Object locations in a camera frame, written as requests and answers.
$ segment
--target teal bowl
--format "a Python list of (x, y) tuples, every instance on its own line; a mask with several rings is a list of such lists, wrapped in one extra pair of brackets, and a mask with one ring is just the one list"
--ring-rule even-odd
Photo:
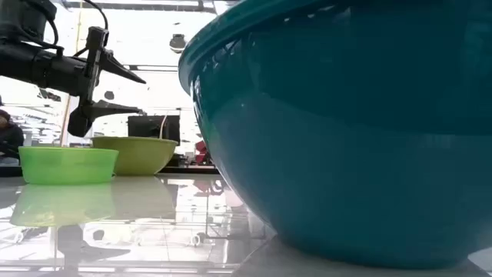
[(282, 241), (452, 266), (492, 246), (491, 3), (247, 0), (179, 77), (215, 164)]

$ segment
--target cable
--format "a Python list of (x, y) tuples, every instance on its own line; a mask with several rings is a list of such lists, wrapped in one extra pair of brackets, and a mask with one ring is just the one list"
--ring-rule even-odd
[(84, 0), (84, 2), (88, 3), (89, 5), (91, 5), (101, 13), (102, 18), (105, 20), (105, 29), (108, 30), (109, 28), (108, 18), (106, 17), (106, 14), (102, 11), (102, 8), (99, 7), (98, 4), (94, 3), (92, 0)]
[(56, 24), (53, 20), (48, 20), (48, 23), (49, 25), (52, 27), (53, 29), (53, 36), (55, 37), (53, 40), (53, 45), (57, 45), (58, 44), (58, 29), (56, 28)]
[(24, 31), (21, 28), (17, 28), (17, 31), (24, 36), (25, 38), (29, 39), (31, 42), (34, 42), (35, 44), (41, 46), (44, 49), (55, 49), (56, 50), (56, 55), (63, 55), (63, 51), (65, 50), (63, 47), (58, 46), (58, 45), (53, 45), (51, 43), (43, 42), (32, 35), (28, 34), (26, 31)]
[[(109, 28), (109, 24), (108, 24), (108, 18), (106, 17), (106, 14), (102, 11), (102, 8), (99, 7), (98, 4), (94, 3), (92, 0), (83, 0), (84, 2), (88, 3), (89, 5), (91, 5), (93, 8), (97, 9), (101, 15), (102, 15), (102, 18), (104, 19), (105, 21), (105, 29), (108, 30)], [(82, 54), (84, 54), (85, 52), (87, 51), (87, 47), (84, 47), (83, 49), (81, 49), (80, 51), (78, 51), (77, 53), (74, 54), (74, 57), (78, 57)]]
[(79, 52), (75, 53), (74, 57), (78, 57), (78, 56), (84, 54), (86, 51), (87, 51), (87, 47), (84, 47), (82, 50), (80, 50)]

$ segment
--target white table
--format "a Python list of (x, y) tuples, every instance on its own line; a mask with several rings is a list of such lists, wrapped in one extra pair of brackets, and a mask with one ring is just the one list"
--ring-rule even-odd
[[(273, 235), (219, 175), (58, 187), (0, 179), (0, 277), (488, 275), (471, 262), (430, 272), (346, 265), (300, 253)], [(490, 266), (490, 253), (473, 260)]]

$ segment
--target lime green bowl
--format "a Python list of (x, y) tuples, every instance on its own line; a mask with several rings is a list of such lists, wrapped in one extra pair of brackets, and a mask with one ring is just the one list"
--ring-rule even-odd
[(19, 147), (24, 180), (38, 185), (111, 181), (118, 151), (62, 147)]
[(92, 142), (97, 149), (120, 152), (116, 175), (154, 175), (163, 169), (175, 153), (177, 142), (159, 138), (97, 137)]

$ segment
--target robotic arm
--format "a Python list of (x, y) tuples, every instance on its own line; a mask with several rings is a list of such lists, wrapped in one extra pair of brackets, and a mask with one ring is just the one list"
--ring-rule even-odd
[[(109, 31), (89, 28), (84, 48), (88, 51), (87, 58), (79, 58), (77, 54), (64, 56), (64, 49), (56, 45), (55, 15), (56, 7), (49, 0), (0, 0), (0, 75), (79, 97), (78, 107), (68, 122), (68, 132), (75, 136), (83, 137), (98, 117), (140, 113), (138, 108), (92, 101), (101, 70), (145, 84), (105, 48)], [(55, 31), (54, 44), (43, 42), (47, 22)]]

